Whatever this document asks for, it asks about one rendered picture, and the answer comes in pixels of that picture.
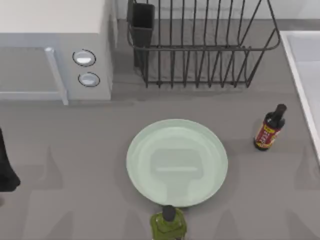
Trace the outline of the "small microwave knob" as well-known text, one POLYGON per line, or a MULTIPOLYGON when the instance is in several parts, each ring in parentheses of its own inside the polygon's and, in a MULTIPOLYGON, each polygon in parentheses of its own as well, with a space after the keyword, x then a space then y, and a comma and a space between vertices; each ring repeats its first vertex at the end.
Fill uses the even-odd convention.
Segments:
POLYGON ((93 72, 86 72, 78 75, 78 82, 87 88, 94 88, 101 82, 100 77, 93 72))

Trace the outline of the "pale green plate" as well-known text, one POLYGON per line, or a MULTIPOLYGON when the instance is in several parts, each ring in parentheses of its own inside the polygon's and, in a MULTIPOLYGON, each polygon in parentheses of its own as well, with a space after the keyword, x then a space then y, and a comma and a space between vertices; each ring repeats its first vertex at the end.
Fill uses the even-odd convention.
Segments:
POLYGON ((143 128, 126 153, 126 170, 135 189, 159 205, 188 208, 222 187, 229 167, 226 149, 206 126, 166 119, 143 128))

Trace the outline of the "dark bottle with red label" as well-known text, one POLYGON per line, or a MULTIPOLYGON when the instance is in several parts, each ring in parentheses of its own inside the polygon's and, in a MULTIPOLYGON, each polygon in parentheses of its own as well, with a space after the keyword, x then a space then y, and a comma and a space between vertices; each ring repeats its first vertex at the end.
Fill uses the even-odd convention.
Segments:
POLYGON ((262 122, 261 128, 254 138, 254 146, 260 151, 267 151, 275 142, 277 135, 284 127, 286 120, 284 114, 287 106, 278 104, 274 111, 268 112, 262 122))

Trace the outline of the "green bottle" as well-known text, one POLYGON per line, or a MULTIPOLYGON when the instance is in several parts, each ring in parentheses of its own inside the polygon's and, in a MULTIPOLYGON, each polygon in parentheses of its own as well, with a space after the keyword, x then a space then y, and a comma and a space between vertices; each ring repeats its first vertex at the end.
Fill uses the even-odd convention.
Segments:
POLYGON ((161 212, 150 217, 152 240, 185 240, 187 222, 183 212, 172 205, 162 206, 161 212))

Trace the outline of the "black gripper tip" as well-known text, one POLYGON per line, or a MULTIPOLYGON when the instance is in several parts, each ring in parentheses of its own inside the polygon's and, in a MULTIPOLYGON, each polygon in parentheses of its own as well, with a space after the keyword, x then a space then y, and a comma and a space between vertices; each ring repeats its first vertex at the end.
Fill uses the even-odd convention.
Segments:
POLYGON ((10 164, 0 128, 0 193, 14 192, 20 184, 21 180, 10 164))

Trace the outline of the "pale microwave oven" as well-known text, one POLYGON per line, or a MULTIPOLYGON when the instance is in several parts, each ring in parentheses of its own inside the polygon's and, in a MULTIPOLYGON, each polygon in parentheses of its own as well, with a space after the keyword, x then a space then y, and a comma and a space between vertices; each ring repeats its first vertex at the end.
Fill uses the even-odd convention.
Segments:
POLYGON ((69 103, 109 101, 117 34, 113 0, 0 0, 0 101, 62 102, 47 47, 55 51, 69 103), (82 49, 94 53, 94 65, 73 61, 82 49), (99 76, 98 86, 78 82, 87 72, 99 76))

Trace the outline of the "large microwave knob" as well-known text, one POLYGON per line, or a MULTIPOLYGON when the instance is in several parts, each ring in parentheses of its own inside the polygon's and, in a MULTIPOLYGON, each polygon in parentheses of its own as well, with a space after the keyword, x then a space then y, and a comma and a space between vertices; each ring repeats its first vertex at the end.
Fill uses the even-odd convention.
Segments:
POLYGON ((93 52, 82 49, 72 54, 72 60, 81 67, 90 67, 96 63, 96 56, 93 52))

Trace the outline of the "dark cutlery holder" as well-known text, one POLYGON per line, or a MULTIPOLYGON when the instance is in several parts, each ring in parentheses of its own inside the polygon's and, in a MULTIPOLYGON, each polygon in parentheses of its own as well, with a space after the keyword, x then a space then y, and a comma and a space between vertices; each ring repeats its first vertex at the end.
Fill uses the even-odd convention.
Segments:
POLYGON ((127 22, 132 45, 136 48, 149 48, 155 23, 155 6, 128 0, 127 22))

